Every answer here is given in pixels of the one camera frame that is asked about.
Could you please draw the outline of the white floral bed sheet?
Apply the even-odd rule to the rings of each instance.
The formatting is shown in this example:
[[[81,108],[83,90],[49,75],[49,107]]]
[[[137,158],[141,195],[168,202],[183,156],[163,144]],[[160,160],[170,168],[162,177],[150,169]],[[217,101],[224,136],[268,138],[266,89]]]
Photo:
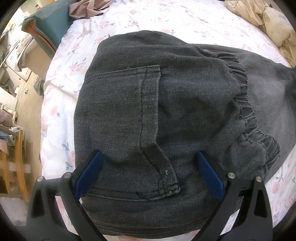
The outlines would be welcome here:
[[[113,1],[101,16],[75,20],[58,35],[60,44],[46,73],[41,110],[41,163],[47,179],[75,169],[74,110],[85,74],[108,37],[155,30],[191,44],[241,50],[249,96],[259,126],[275,137],[280,155],[267,176],[273,225],[295,204],[295,118],[285,94],[295,92],[295,69],[261,30],[219,1]]]

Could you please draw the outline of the wooden chair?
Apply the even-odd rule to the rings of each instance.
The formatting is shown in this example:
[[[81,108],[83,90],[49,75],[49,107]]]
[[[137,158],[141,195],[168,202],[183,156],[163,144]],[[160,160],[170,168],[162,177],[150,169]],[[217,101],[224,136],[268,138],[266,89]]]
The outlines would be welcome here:
[[[25,175],[31,172],[23,162],[24,131],[15,125],[16,112],[1,104],[1,178],[8,196],[30,200]]]

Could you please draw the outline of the pink crumpled garment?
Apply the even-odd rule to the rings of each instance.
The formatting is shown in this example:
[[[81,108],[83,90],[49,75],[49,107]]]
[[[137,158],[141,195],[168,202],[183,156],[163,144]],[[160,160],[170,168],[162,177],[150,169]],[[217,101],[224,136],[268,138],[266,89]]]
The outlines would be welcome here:
[[[89,19],[103,14],[103,10],[111,5],[109,0],[80,0],[69,6],[69,16],[74,19]]]

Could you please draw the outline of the dark grey denim pants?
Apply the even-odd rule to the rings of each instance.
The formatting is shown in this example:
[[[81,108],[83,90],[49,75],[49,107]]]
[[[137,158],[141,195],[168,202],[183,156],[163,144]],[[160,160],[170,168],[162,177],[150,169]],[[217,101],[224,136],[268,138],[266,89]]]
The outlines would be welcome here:
[[[271,179],[295,145],[295,68],[162,32],[109,37],[79,92],[74,144],[77,164],[105,155],[83,198],[103,234],[198,230],[217,201],[196,154],[240,178]]]

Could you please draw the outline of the cream floral crumpled quilt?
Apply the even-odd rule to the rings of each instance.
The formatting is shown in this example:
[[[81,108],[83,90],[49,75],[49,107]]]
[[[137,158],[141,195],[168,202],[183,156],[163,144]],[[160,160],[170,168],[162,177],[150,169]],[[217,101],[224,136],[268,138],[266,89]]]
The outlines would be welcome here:
[[[282,12],[265,1],[225,1],[225,5],[232,13],[260,28],[295,67],[295,30]]]

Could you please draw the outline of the teal orange-edged cushion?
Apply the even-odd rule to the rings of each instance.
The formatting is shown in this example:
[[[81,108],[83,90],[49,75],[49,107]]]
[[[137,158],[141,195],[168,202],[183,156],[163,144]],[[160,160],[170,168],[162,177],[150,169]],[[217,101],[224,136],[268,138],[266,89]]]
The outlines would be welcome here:
[[[25,18],[22,31],[30,34],[42,50],[53,58],[63,36],[74,22],[69,15],[75,1],[54,1]]]

